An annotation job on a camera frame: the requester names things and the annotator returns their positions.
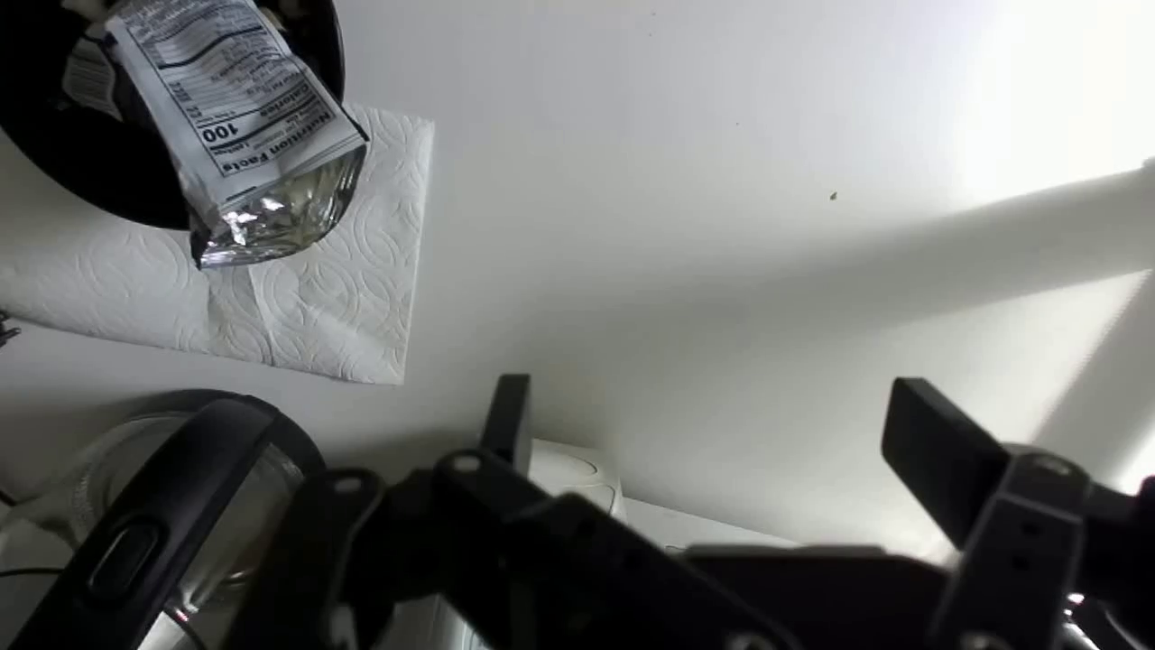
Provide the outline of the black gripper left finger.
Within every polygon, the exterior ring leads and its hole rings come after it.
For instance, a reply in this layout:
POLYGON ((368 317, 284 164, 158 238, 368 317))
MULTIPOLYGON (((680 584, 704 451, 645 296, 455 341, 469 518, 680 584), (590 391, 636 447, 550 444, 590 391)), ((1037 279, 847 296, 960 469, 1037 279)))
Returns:
POLYGON ((801 639, 529 465, 529 380, 494 381, 479 441, 433 469, 449 601, 492 650, 801 650, 801 639))

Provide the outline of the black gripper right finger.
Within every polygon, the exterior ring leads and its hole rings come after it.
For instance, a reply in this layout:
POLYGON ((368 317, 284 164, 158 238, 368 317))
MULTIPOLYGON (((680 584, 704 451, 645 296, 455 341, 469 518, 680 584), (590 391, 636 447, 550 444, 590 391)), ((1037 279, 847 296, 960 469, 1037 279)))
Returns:
POLYGON ((881 456, 960 551, 932 613, 936 650, 1062 650, 1077 622, 1109 650, 1155 647, 1153 483, 999 444, 928 380, 895 380, 881 456))

